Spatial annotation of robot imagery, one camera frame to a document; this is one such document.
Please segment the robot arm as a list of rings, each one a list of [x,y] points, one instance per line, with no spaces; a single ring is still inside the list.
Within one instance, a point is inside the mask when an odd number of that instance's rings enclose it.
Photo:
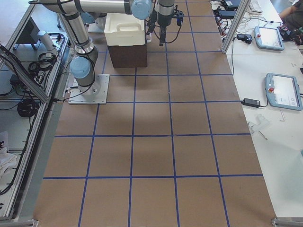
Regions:
[[[172,19],[182,26],[184,13],[173,0],[36,0],[29,4],[43,5],[58,13],[64,23],[78,57],[71,61],[70,71],[78,83],[81,95],[96,93],[95,64],[98,58],[96,46],[90,41],[81,19],[81,13],[120,13],[137,19],[148,19],[148,33],[160,27],[159,45],[166,43],[167,27]]]

